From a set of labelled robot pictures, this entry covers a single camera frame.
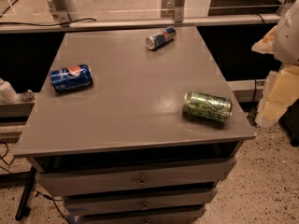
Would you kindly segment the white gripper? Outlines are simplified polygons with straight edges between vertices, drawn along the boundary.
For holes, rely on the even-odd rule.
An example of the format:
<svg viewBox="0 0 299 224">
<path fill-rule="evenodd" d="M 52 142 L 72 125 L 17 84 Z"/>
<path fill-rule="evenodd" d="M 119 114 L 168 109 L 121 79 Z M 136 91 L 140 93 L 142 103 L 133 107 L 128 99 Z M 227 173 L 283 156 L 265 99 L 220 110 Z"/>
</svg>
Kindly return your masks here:
<svg viewBox="0 0 299 224">
<path fill-rule="evenodd" d="M 267 34 L 252 48 L 261 54 L 273 54 L 287 63 L 278 71 L 271 71 L 263 86 L 263 97 L 257 108 L 255 123 L 271 127 L 299 99 L 299 0 L 296 0 Z"/>
</svg>

